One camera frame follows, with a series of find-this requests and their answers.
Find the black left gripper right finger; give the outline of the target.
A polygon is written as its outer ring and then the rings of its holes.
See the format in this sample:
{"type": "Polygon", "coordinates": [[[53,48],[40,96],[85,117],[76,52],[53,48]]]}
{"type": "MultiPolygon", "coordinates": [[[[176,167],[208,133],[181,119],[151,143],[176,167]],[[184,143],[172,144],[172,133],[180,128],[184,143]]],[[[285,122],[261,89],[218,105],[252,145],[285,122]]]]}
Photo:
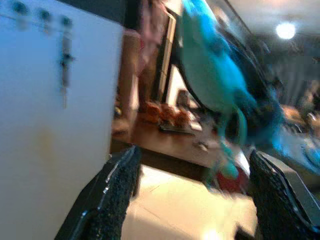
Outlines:
{"type": "Polygon", "coordinates": [[[254,150],[249,157],[252,198],[265,240],[318,240],[320,201],[282,161],[254,150]]]}

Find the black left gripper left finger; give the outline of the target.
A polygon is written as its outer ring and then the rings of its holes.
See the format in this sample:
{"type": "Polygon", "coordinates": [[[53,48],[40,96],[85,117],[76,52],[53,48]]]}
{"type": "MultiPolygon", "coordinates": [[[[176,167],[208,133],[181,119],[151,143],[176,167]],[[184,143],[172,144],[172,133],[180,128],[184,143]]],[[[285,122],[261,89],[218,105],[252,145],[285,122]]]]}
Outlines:
{"type": "Polygon", "coordinates": [[[140,170],[141,151],[133,145],[111,155],[83,188],[57,240],[119,240],[140,170]]]}

